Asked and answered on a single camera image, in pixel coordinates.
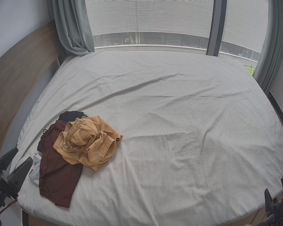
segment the white bed sheet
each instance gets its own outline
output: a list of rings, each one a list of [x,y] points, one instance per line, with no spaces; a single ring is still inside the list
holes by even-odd
[[[19,204],[57,225],[225,225],[281,192],[283,129],[240,62],[162,51],[68,58],[33,107],[13,170],[64,111],[99,115],[123,140],[84,167],[70,208],[26,178]]]

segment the green grass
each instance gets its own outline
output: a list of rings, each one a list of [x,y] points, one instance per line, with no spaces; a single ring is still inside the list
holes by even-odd
[[[254,73],[255,68],[245,66],[245,68],[248,70],[248,72],[252,75]]]

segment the headboard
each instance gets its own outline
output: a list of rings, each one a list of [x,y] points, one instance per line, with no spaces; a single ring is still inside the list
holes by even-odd
[[[63,51],[53,20],[0,58],[0,149],[25,97]]]

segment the building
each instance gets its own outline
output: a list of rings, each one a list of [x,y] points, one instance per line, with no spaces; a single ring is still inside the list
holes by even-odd
[[[86,0],[95,51],[206,54],[213,0]],[[228,0],[219,56],[256,67],[268,22],[266,0]]]

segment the curtain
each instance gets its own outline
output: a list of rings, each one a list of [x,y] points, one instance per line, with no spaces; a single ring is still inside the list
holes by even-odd
[[[277,76],[283,57],[283,2],[268,1],[268,26],[258,66],[253,77],[267,95]]]
[[[67,53],[81,56],[94,52],[94,43],[83,0],[52,0],[55,24]]]

